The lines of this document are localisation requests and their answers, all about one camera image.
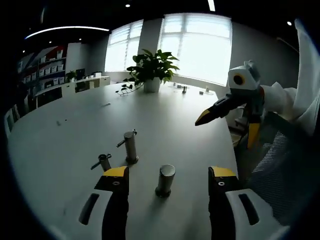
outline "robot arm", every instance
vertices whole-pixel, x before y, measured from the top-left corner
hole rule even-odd
[[[247,104],[249,110],[248,148],[257,136],[263,115],[264,90],[260,86],[260,74],[253,61],[245,61],[244,65],[232,68],[228,72],[230,92],[219,99],[213,106],[204,110],[195,125],[207,124],[217,118],[225,117],[230,110]]]

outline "window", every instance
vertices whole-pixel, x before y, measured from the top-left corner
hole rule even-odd
[[[225,86],[231,59],[231,20],[226,17],[179,13],[166,15],[160,49],[179,61],[178,75]]]
[[[105,72],[126,71],[136,63],[143,20],[130,23],[112,31],[105,56]]]

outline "white cloth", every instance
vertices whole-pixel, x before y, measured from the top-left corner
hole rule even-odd
[[[304,26],[295,20],[299,39],[299,75],[297,89],[276,82],[264,89],[264,107],[293,121],[312,135],[315,131],[320,103],[320,56]]]

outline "yellow part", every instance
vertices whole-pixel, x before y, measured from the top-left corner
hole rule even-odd
[[[103,176],[107,177],[123,177],[125,174],[127,166],[121,166],[121,167],[114,167],[110,168],[109,170],[105,171],[103,173]]]
[[[234,172],[228,168],[211,166],[215,177],[232,177],[235,176]]]
[[[197,123],[203,116],[205,116],[209,113],[210,113],[210,111],[208,109],[204,110],[195,122]]]
[[[247,148],[250,149],[257,139],[259,133],[260,123],[250,123],[249,133],[248,133],[248,145]]]

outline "potted plant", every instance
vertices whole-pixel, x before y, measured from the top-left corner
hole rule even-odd
[[[160,84],[163,81],[165,84],[167,81],[172,80],[174,75],[172,70],[179,70],[177,66],[173,65],[170,60],[178,60],[172,56],[171,52],[162,52],[158,50],[155,54],[143,49],[144,54],[133,56],[132,59],[136,63],[136,66],[130,66],[127,68],[130,71],[130,78],[126,78],[124,82],[133,82],[135,90],[143,86],[146,93],[159,92]],[[133,85],[122,85],[120,95],[133,92]]]
[[[75,79],[77,77],[77,72],[76,71],[70,71],[65,75],[65,77],[66,77],[67,82],[72,83],[72,82],[75,81]]]

